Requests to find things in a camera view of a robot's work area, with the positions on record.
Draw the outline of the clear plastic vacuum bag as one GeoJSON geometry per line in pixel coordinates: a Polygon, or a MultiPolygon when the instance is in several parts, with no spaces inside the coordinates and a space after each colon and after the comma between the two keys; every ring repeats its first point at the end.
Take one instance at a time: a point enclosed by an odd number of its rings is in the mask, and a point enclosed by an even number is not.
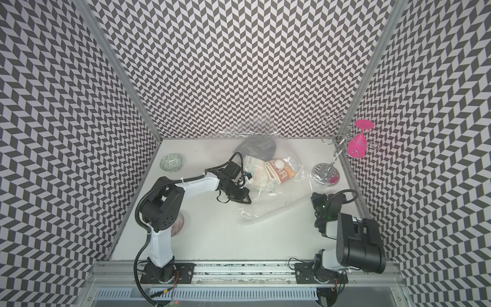
{"type": "Polygon", "coordinates": [[[250,204],[240,210],[240,221],[253,224],[299,205],[314,192],[315,183],[294,144],[277,131],[253,132],[231,128],[221,137],[238,139],[235,151],[243,157],[250,204]]]}

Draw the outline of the grey towel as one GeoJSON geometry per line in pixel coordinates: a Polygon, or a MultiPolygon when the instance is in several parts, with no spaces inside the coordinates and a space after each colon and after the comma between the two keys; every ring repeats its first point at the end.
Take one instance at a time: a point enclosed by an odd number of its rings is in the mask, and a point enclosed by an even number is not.
{"type": "Polygon", "coordinates": [[[250,156],[262,161],[270,161],[276,153],[276,140],[271,136],[250,136],[245,138],[234,150],[243,157],[250,156]]]}

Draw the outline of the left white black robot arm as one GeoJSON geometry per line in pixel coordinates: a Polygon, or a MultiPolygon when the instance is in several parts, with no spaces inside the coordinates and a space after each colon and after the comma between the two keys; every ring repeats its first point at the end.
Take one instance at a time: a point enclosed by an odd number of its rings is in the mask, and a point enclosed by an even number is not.
{"type": "Polygon", "coordinates": [[[177,279],[171,247],[171,228],[178,219],[184,200],[218,191],[229,202],[249,205],[252,199],[246,183],[253,175],[233,161],[204,174],[186,179],[159,178],[137,204],[135,220],[147,238],[134,261],[136,280],[143,284],[169,283],[177,279]]]}

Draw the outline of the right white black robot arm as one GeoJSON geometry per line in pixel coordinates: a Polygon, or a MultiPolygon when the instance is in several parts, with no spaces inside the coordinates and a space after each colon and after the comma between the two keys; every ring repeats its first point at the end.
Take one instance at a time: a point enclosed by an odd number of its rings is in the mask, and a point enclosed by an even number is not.
{"type": "Polygon", "coordinates": [[[344,189],[334,194],[313,193],[314,227],[334,240],[332,249],[321,249],[313,261],[313,276],[321,283],[342,282],[341,271],[352,268],[381,274],[386,269],[386,255],[378,222],[360,219],[341,211],[355,202],[358,192],[344,189]]]}

